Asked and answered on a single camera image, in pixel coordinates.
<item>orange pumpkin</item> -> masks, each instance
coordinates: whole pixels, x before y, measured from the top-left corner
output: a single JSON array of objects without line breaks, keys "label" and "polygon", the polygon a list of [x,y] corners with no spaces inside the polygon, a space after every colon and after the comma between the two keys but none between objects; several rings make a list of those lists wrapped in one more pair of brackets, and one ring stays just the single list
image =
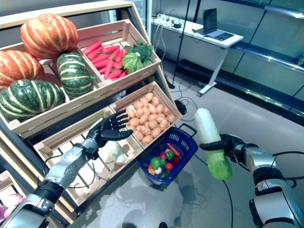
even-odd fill
[{"label": "orange pumpkin", "polygon": [[0,89],[20,79],[41,79],[42,65],[29,53],[22,51],[0,51]]},{"label": "orange pumpkin", "polygon": [[42,14],[21,26],[21,39],[33,56],[53,58],[77,45],[78,32],[70,20]]}]

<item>robotic arm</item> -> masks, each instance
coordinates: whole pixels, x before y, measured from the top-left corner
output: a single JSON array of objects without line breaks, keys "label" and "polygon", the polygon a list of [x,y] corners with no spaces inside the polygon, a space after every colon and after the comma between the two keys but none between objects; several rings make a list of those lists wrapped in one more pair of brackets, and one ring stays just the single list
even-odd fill
[{"label": "robotic arm", "polygon": [[221,141],[199,146],[207,151],[224,149],[233,162],[249,168],[256,195],[249,208],[256,227],[304,228],[304,213],[271,154],[228,134],[222,134]]},{"label": "robotic arm", "polygon": [[125,110],[92,125],[85,141],[75,144],[60,162],[51,167],[41,185],[18,205],[0,228],[46,228],[46,217],[53,211],[62,192],[75,180],[88,160],[98,158],[98,148],[107,141],[122,140],[133,133],[132,130],[120,131],[127,122],[123,119],[128,115],[123,113]]}]

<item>pumpkin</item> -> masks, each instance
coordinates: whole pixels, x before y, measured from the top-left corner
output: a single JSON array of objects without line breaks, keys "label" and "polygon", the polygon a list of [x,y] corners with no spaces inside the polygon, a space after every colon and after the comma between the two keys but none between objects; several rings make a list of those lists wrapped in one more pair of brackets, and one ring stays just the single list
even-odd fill
[{"label": "pumpkin", "polygon": [[22,51],[0,51],[0,89],[20,79],[41,79],[42,65],[29,53]]},{"label": "pumpkin", "polygon": [[9,121],[27,120],[64,102],[56,84],[41,80],[18,80],[0,92],[0,112]]},{"label": "pumpkin", "polygon": [[77,45],[78,32],[70,20],[42,14],[21,26],[21,39],[31,55],[53,58]]},{"label": "pumpkin", "polygon": [[62,54],[57,59],[57,69],[63,88],[71,99],[91,91],[91,77],[80,54]]}]

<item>laptop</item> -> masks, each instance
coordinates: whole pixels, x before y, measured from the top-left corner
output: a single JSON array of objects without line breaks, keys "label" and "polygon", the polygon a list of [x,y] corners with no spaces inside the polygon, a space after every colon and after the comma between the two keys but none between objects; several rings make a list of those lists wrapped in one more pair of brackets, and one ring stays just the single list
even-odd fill
[{"label": "laptop", "polygon": [[218,28],[217,9],[203,10],[203,26],[204,28],[198,29],[195,32],[200,33],[206,37],[223,41],[233,36],[231,33],[227,33]]}]

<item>basket handle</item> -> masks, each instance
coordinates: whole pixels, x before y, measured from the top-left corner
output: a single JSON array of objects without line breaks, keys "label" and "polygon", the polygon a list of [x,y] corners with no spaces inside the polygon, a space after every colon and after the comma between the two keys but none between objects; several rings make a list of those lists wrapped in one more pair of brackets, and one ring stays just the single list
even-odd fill
[{"label": "basket handle", "polygon": [[179,127],[179,129],[180,129],[182,126],[186,126],[186,127],[190,128],[190,129],[194,132],[194,134],[191,135],[191,138],[198,132],[197,130],[195,130],[193,127],[191,127],[190,125],[188,125],[188,124],[186,124],[186,123],[183,123],[183,124]]}]

